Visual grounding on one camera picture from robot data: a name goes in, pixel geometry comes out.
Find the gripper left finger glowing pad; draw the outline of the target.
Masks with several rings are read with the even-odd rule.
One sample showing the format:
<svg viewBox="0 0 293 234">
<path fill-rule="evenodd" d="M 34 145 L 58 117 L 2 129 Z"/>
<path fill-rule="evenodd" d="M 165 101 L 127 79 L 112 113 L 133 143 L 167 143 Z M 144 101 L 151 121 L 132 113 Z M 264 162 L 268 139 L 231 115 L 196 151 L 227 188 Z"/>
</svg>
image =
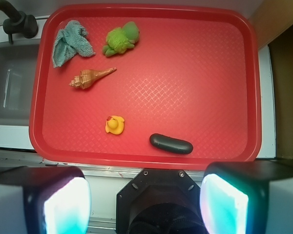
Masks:
<svg viewBox="0 0 293 234">
<path fill-rule="evenodd" d="M 78 167 L 0 167 L 0 234 L 84 234 L 90 210 Z"/>
</svg>

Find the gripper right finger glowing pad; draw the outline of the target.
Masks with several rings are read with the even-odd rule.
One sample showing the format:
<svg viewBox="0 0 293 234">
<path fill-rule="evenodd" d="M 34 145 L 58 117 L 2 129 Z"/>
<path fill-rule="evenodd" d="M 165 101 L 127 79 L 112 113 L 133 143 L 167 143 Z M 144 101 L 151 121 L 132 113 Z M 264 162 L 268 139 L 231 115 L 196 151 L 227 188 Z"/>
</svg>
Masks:
<svg viewBox="0 0 293 234">
<path fill-rule="evenodd" d="M 211 163 L 200 209 L 210 234 L 293 234 L 293 160 Z"/>
</svg>

